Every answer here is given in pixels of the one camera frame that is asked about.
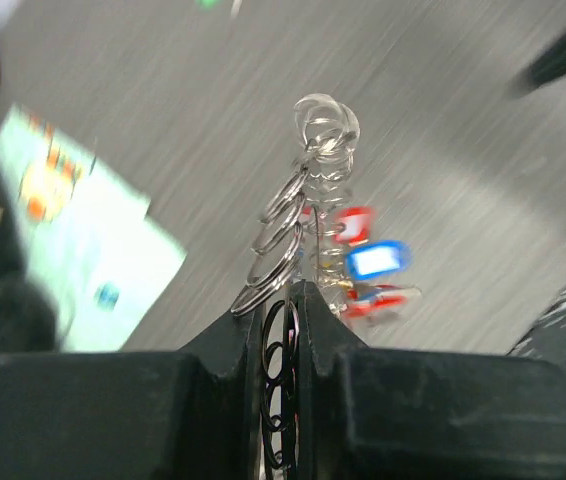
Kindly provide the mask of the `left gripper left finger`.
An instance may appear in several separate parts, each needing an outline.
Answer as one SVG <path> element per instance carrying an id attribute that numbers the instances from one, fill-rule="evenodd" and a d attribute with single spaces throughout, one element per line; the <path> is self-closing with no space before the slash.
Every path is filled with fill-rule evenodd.
<path id="1" fill-rule="evenodd" d="M 0 355 L 0 479 L 255 479 L 261 322 L 174 351 Z"/>

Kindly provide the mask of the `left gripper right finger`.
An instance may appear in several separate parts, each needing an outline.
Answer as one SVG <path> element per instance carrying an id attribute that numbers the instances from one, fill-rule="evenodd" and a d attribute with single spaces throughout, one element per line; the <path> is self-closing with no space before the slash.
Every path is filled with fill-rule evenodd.
<path id="1" fill-rule="evenodd" d="M 566 374 L 527 358 L 372 348 L 296 284 L 302 479 L 566 479 Z"/>

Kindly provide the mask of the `blue key tag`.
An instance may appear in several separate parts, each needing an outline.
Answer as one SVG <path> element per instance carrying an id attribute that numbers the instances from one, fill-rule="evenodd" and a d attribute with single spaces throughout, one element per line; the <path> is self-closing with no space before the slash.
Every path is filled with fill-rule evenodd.
<path id="1" fill-rule="evenodd" d="M 400 241 L 385 240 L 352 249 L 344 257 L 345 272 L 356 282 L 398 273 L 409 267 L 412 254 Z"/>

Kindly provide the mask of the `red key tags bunch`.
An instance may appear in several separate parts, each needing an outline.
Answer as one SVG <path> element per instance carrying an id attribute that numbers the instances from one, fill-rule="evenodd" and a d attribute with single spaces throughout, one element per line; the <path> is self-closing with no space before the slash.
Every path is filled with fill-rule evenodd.
<path id="1" fill-rule="evenodd" d="M 411 251 L 401 241 L 373 241 L 374 215 L 369 206 L 348 207 L 328 215 L 306 206 L 300 216 L 305 229 L 319 229 L 311 256 L 316 284 L 322 291 L 339 291 L 329 308 L 345 323 L 369 321 L 422 296 L 414 285 L 378 281 L 405 271 L 411 263 Z"/>

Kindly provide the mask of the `large keyring with small rings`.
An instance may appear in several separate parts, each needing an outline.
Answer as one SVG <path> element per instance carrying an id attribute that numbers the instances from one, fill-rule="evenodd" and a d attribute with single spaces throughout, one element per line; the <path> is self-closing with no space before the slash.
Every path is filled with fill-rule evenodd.
<path id="1" fill-rule="evenodd" d="M 242 316 L 283 292 L 261 326 L 260 398 L 262 479 L 296 475 L 298 415 L 296 364 L 300 313 L 291 287 L 303 278 L 309 262 L 321 291 L 349 285 L 343 266 L 344 247 L 336 242 L 345 229 L 338 210 L 352 199 L 348 181 L 360 126 L 354 112 L 323 93 L 302 97 L 294 106 L 301 151 L 293 173 L 259 217 L 260 232 L 252 242 L 255 254 L 244 287 L 230 311 Z"/>

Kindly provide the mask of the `mint green cartoon cloth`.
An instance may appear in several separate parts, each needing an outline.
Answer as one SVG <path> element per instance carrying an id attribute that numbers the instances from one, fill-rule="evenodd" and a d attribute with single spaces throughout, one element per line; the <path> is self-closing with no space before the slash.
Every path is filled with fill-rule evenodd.
<path id="1" fill-rule="evenodd" d="M 0 174 L 61 349 L 121 349 L 186 258 L 150 197 L 23 106 L 0 127 Z"/>

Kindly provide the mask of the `silver key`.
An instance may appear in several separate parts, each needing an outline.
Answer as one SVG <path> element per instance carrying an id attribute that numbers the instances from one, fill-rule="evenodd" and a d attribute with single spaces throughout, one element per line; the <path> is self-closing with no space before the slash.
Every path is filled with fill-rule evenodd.
<path id="1" fill-rule="evenodd" d="M 232 19 L 236 18 L 240 12 L 243 0 L 233 0 L 230 9 L 230 16 Z"/>

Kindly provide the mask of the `green key tag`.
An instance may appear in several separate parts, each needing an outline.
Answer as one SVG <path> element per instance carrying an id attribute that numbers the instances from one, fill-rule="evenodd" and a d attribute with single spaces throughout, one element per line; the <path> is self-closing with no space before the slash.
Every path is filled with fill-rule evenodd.
<path id="1" fill-rule="evenodd" d="M 197 0 L 197 4 L 201 8 L 210 9 L 217 5 L 220 0 Z"/>

